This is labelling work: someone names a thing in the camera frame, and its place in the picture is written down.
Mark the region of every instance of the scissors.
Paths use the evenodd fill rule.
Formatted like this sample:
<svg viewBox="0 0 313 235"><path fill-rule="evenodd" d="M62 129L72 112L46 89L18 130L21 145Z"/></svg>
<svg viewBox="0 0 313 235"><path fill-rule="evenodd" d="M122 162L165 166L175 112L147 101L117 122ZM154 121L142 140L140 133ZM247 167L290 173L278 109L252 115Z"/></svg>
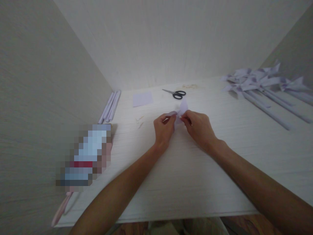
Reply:
<svg viewBox="0 0 313 235"><path fill-rule="evenodd" d="M169 91L169 90L164 90L164 91L172 93L173 97L175 99L178 99L178 100L181 100L183 98L183 96L186 95L186 92L184 92L184 91L175 91L175 92L174 91Z"/></svg>

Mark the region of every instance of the table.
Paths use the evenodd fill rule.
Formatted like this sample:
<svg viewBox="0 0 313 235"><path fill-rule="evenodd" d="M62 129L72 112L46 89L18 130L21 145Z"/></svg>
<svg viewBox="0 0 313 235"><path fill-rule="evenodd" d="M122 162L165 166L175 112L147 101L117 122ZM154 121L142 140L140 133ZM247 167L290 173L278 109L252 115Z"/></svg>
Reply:
<svg viewBox="0 0 313 235"><path fill-rule="evenodd" d="M153 145L153 120L162 113L177 110L181 102L162 89L186 91L189 109L207 114L218 138L313 205L313 124L305 123L264 97L276 114L292 124L293 129L287 131L247 100L222 92L226 84L210 78L122 91L112 121L116 132L111 165L88 190L73 194L57 227L73 226L95 196ZM132 95L147 91L152 92L154 103L133 108ZM313 119L313 107L286 93L280 95ZM117 223L256 212L237 185L198 148L182 125Z"/></svg>

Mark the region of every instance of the finger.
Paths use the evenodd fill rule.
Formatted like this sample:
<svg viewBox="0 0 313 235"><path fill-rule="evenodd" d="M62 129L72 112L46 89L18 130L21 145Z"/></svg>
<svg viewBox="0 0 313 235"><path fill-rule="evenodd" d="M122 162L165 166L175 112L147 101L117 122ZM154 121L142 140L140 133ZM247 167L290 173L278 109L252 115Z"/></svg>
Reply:
<svg viewBox="0 0 313 235"><path fill-rule="evenodd" d="M162 114L158 118L156 118L154 121L155 122L163 122L166 118L169 118L169 116L166 116L166 114Z"/></svg>
<svg viewBox="0 0 313 235"><path fill-rule="evenodd" d="M169 119L166 119L165 121L163 121L163 124L167 124L169 122Z"/></svg>
<svg viewBox="0 0 313 235"><path fill-rule="evenodd" d="M187 128L187 131L190 133L191 132L191 128L192 128L192 126L191 126L191 123L190 123L190 120L188 119L188 118L181 118L181 120L185 123L185 126L186 126L186 128Z"/></svg>
<svg viewBox="0 0 313 235"><path fill-rule="evenodd" d="M182 118L189 118L190 120L192 120L193 118L196 117L196 114L193 111L187 110L183 115Z"/></svg>
<svg viewBox="0 0 313 235"><path fill-rule="evenodd" d="M182 117L181 120L185 123L185 126L191 126L191 120L189 118Z"/></svg>
<svg viewBox="0 0 313 235"><path fill-rule="evenodd" d="M175 120L176 120L176 115L174 114L174 115L172 115L172 116L170 117L168 123L169 123L170 125L174 125Z"/></svg>

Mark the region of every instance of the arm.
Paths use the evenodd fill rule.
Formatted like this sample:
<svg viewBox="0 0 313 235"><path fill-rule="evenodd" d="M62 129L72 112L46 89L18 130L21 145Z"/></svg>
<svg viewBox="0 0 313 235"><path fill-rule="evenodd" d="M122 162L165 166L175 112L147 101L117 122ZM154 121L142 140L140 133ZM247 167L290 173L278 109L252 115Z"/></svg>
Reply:
<svg viewBox="0 0 313 235"><path fill-rule="evenodd" d="M163 114L154 121L155 144L97 195L70 234L105 234L114 225L154 164L168 148L175 119L175 115L167 117Z"/></svg>
<svg viewBox="0 0 313 235"><path fill-rule="evenodd" d="M207 115L188 110L181 120L191 137L277 228L286 234L310 234L313 231L313 207L217 139Z"/></svg>

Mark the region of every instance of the left hand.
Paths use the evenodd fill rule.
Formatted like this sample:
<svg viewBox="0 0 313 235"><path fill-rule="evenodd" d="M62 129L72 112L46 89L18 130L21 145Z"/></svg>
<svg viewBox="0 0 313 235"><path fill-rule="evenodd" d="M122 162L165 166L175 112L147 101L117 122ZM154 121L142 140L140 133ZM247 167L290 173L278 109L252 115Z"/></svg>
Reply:
<svg viewBox="0 0 313 235"><path fill-rule="evenodd" d="M156 131L156 142L155 145L160 148L167 149L170 144L171 136L174 132L174 122L176 115L166 116L162 114L154 120L154 129Z"/></svg>

